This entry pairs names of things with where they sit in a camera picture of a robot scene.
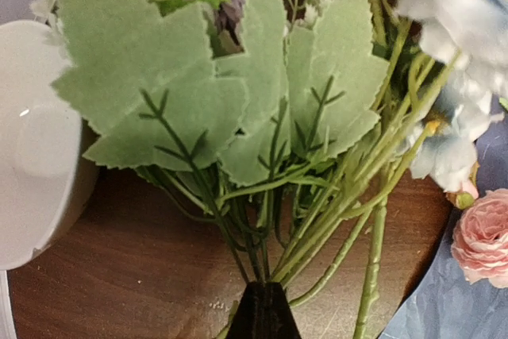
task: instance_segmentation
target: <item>blue fabric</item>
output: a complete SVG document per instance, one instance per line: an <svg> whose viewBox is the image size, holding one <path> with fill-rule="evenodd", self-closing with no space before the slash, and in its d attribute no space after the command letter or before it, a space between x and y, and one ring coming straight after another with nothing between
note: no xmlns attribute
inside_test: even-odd
<svg viewBox="0 0 508 339"><path fill-rule="evenodd" d="M496 102L493 112L499 110ZM477 148L480 194L508 188L508 118L493 124ZM497 289L487 280L470 285L452 257L452 231L459 218L454 210L424 279L379 339L508 338L508 289Z"/></svg>

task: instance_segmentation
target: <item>pink rose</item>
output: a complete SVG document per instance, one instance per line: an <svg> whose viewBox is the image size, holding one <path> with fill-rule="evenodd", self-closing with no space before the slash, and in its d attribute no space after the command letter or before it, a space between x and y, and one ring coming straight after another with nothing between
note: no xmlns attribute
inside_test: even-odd
<svg viewBox="0 0 508 339"><path fill-rule="evenodd" d="M453 231L452 254L470 283L487 278L508 287L508 190L487 192L464 212Z"/></svg>

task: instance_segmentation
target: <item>black pointed object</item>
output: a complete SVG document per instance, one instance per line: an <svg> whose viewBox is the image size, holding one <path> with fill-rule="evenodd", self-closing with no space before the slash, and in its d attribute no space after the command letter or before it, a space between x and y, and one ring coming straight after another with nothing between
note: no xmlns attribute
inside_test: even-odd
<svg viewBox="0 0 508 339"><path fill-rule="evenodd" d="M226 339L302 339L280 283L247 285Z"/></svg>

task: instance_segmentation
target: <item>white bowl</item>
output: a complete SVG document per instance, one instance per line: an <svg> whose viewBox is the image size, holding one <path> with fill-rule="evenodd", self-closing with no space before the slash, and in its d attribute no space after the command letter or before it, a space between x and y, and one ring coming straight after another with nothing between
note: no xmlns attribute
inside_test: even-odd
<svg viewBox="0 0 508 339"><path fill-rule="evenodd" d="M98 169L94 139L51 83L70 65L35 21L0 25L0 269L28 263L66 233Z"/></svg>

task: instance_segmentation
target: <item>brown wooden surface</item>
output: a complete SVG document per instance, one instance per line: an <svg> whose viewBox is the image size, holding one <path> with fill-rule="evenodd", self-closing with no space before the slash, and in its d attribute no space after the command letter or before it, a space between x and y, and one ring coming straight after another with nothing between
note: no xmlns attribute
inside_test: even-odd
<svg viewBox="0 0 508 339"><path fill-rule="evenodd" d="M406 177L392 194L374 331L423 274L449 209L430 181ZM337 232L291 295L321 275L346 233ZM295 309L303 339L351 337L367 254L365 234L323 293ZM187 220L132 173L108 172L72 231L10 273L18 335L210 339L243 291L235 266L213 226Z"/></svg>

